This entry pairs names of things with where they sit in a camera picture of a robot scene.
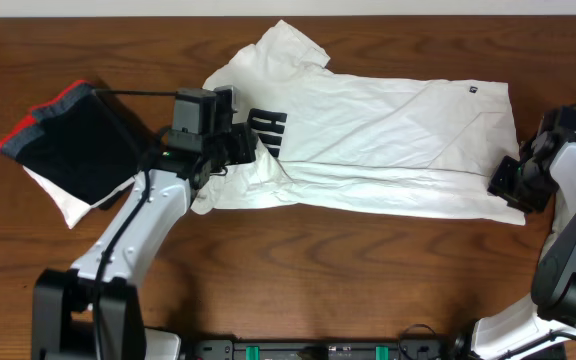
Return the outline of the white Puma t-shirt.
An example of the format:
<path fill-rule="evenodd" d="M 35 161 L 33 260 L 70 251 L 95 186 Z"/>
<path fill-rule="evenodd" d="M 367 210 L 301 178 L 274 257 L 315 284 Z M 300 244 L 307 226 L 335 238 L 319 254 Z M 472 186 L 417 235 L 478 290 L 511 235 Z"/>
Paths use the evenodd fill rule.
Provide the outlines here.
<path fill-rule="evenodd" d="M 488 193 L 518 142 L 506 84 L 331 72 L 325 50 L 286 22 L 240 49 L 205 87 L 232 85 L 255 119 L 254 162 L 213 177 L 196 213 L 307 204 L 512 225 L 523 214 Z"/>

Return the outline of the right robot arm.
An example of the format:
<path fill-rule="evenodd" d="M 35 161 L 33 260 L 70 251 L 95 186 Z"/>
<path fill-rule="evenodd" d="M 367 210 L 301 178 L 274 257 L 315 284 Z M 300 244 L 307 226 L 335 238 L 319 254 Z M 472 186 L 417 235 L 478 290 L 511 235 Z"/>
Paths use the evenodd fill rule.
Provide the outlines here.
<path fill-rule="evenodd" d="M 546 349 L 576 342 L 576 104 L 545 113 L 519 158 L 501 160 L 488 190 L 524 213 L 543 211 L 559 194 L 571 218 L 539 260 L 530 294 L 478 320 L 456 339 L 453 356 L 544 358 Z"/>

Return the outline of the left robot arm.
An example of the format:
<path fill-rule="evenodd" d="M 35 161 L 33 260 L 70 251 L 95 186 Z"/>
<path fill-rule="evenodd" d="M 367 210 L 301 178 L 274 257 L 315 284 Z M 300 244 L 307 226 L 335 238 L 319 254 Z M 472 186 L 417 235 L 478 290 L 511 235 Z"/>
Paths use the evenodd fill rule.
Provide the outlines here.
<path fill-rule="evenodd" d="M 101 237 L 67 271 L 44 270 L 33 289 L 34 359 L 177 359 L 179 335 L 148 328 L 138 289 L 173 225 L 211 176 L 255 161 L 247 123 L 221 133 L 164 128 L 131 194 Z"/>

